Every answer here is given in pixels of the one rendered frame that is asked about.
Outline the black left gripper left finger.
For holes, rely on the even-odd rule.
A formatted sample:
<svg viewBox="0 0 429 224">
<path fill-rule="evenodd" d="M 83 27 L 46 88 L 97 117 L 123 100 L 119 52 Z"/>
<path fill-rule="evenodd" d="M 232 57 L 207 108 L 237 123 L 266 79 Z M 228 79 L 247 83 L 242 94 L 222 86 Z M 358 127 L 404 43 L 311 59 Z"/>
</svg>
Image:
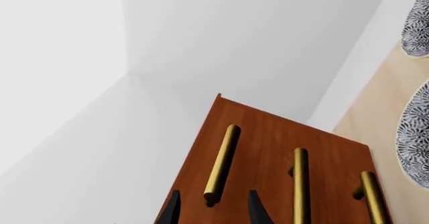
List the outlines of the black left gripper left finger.
<svg viewBox="0 0 429 224">
<path fill-rule="evenodd" d="M 180 218 L 181 198 L 180 191 L 173 190 L 164 210 L 158 217 L 156 224 L 178 224 Z"/>
</svg>

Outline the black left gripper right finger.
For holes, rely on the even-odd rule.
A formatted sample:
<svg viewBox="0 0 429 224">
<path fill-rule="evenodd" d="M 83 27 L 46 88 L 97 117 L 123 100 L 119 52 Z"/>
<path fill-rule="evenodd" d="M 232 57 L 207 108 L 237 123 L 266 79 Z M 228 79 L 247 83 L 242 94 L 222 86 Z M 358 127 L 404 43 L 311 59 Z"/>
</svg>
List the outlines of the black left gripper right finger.
<svg viewBox="0 0 429 224">
<path fill-rule="evenodd" d="M 248 211 L 251 224 L 273 224 L 256 190 L 249 191 Z"/>
</svg>

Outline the red-brown wooden cabinet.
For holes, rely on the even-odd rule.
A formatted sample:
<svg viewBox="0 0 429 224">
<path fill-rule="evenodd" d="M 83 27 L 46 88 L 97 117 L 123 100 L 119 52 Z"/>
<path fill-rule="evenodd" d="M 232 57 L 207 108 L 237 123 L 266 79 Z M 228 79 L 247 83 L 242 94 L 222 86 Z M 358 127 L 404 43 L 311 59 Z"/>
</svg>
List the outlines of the red-brown wooden cabinet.
<svg viewBox="0 0 429 224">
<path fill-rule="evenodd" d="M 230 125 L 241 134 L 221 201 L 207 207 L 203 193 Z M 296 148 L 308 151 L 311 224 L 371 224 L 365 199 L 353 198 L 360 173 L 376 175 L 366 145 L 223 97 L 215 99 L 157 219 L 179 190 L 178 224 L 251 224 L 249 191 L 256 190 L 273 224 L 293 224 L 288 170 Z"/>
</svg>

